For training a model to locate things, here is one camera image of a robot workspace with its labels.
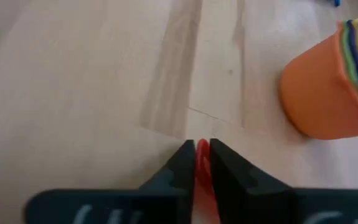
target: wood grain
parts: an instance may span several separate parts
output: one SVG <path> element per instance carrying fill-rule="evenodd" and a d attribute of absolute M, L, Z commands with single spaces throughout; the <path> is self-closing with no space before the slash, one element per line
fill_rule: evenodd
<path fill-rule="evenodd" d="M 290 185 L 358 188 L 358 138 L 304 137 L 277 94 L 356 17 L 358 0 L 32 0 L 0 41 L 0 223 L 44 189 L 135 188 L 185 138 Z"/>

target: rainbow stacked cups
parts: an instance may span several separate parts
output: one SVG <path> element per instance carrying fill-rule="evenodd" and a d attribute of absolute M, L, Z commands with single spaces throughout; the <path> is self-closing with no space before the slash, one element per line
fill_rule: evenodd
<path fill-rule="evenodd" d="M 335 34 L 292 60 L 280 85 L 284 110 L 301 132 L 358 136 L 358 19 L 338 23 Z"/>

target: orange cup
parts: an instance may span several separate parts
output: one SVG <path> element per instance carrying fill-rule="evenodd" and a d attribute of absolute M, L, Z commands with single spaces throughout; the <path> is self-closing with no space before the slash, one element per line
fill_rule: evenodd
<path fill-rule="evenodd" d="M 316 139 L 358 136 L 358 92 L 339 46 L 342 26 L 293 59 L 280 81 L 281 103 L 292 123 Z"/>

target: red plastic piece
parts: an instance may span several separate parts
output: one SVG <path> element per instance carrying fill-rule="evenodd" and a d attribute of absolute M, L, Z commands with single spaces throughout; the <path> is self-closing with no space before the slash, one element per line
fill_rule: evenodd
<path fill-rule="evenodd" d="M 212 187 L 212 176 L 210 174 L 210 147 L 206 139 L 201 139 L 197 145 L 196 159 L 197 164 L 195 167 L 195 176 L 200 185 L 209 195 L 214 195 Z"/>

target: wooden surface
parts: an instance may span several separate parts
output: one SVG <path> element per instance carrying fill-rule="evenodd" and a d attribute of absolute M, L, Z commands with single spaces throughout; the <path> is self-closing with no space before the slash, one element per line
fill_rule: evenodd
<path fill-rule="evenodd" d="M 358 138 L 300 135 L 277 95 L 356 17 L 358 0 L 33 0 L 0 41 L 0 223 L 44 189 L 138 187 L 186 138 L 290 185 L 358 188 Z"/>

